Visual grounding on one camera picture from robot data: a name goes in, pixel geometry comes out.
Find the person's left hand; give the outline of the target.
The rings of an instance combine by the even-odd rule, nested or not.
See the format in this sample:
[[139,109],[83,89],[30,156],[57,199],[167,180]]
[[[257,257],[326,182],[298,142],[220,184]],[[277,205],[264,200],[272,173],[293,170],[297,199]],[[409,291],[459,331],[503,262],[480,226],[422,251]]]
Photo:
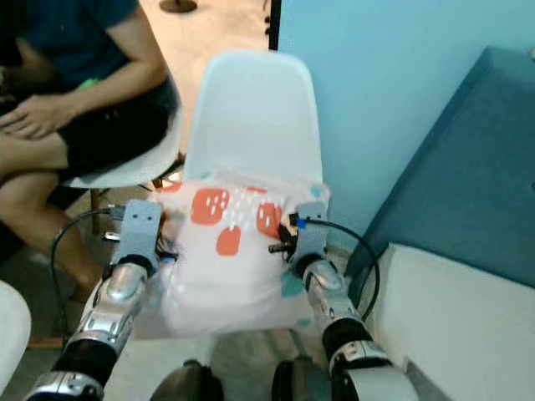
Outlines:
[[42,139],[56,133],[72,117],[64,96],[39,95],[24,100],[0,119],[0,133],[19,139]]

